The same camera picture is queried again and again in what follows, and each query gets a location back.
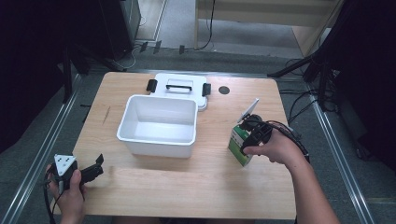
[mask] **white triangular device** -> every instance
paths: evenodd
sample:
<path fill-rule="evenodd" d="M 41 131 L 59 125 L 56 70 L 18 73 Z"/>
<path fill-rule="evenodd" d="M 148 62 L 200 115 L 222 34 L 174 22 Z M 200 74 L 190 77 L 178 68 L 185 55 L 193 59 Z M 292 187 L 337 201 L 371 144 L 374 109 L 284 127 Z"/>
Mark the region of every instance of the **white triangular device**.
<path fill-rule="evenodd" d="M 64 173 L 66 173 L 66 171 L 69 169 L 69 167 L 76 160 L 76 157 L 55 155 L 54 159 L 55 159 L 56 169 L 58 170 L 58 175 L 62 176 L 62 175 L 64 175 Z"/>
<path fill-rule="evenodd" d="M 253 101 L 253 104 L 251 104 L 250 107 L 248 107 L 247 110 L 246 110 L 244 113 L 242 113 L 241 118 L 238 119 L 237 123 L 241 122 L 242 119 L 243 119 L 246 115 L 251 114 L 251 113 L 253 112 L 253 110 L 254 110 L 254 107 L 256 107 L 256 104 L 257 104 L 258 102 L 259 102 L 259 98 L 256 98 L 256 99 Z"/>

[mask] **light wood tabletop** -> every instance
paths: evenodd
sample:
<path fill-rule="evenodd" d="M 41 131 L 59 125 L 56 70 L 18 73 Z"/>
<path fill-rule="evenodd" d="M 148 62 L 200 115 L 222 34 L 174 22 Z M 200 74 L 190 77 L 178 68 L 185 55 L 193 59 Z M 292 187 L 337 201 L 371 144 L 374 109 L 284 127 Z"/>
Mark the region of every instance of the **light wood tabletop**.
<path fill-rule="evenodd" d="M 188 159 L 132 154 L 116 136 L 128 98 L 149 94 L 149 74 L 108 73 L 73 154 L 78 168 L 103 153 L 104 173 L 87 184 L 86 212 L 101 216 L 294 219 L 290 173 L 264 156 L 246 167 L 227 148 L 236 120 L 255 98 L 254 113 L 286 123 L 276 82 L 266 78 L 206 77 L 207 109 L 198 113 Z M 226 86 L 229 94 L 219 93 Z"/>

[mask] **empty white bin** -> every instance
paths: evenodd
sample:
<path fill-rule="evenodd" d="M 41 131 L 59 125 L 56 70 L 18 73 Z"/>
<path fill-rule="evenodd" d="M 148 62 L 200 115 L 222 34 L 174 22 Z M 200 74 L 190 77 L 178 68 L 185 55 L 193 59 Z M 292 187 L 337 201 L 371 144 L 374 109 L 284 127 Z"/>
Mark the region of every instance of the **empty white bin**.
<path fill-rule="evenodd" d="M 133 95 L 117 137 L 134 154 L 188 158 L 195 142 L 197 112 L 192 99 Z"/>

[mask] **person's left hand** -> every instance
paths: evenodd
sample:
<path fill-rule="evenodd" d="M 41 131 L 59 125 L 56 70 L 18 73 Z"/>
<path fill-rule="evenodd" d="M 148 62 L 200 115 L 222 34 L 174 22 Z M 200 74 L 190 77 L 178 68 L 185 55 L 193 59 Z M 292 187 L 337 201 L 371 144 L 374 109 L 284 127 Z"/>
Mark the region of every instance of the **person's left hand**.
<path fill-rule="evenodd" d="M 80 181 L 81 171 L 75 170 L 70 179 L 70 189 L 65 190 L 57 202 L 62 213 L 61 223 L 82 223 L 82 219 L 85 216 L 83 194 L 85 194 L 86 189 L 85 186 L 79 184 Z M 49 190 L 56 200 L 59 197 L 59 191 L 54 181 L 49 183 Z"/>

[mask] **table scratch mark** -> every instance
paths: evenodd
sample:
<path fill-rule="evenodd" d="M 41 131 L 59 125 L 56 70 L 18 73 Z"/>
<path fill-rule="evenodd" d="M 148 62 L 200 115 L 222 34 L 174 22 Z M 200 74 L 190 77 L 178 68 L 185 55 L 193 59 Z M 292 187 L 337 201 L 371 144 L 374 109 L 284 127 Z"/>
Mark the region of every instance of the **table scratch mark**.
<path fill-rule="evenodd" d="M 107 109 L 107 112 L 106 112 L 106 115 L 105 115 L 105 119 L 103 120 L 102 125 L 105 124 L 105 121 L 106 121 L 106 119 L 108 117 L 108 113 L 110 113 L 110 108 L 111 108 L 111 106 L 109 106 L 108 109 Z"/>

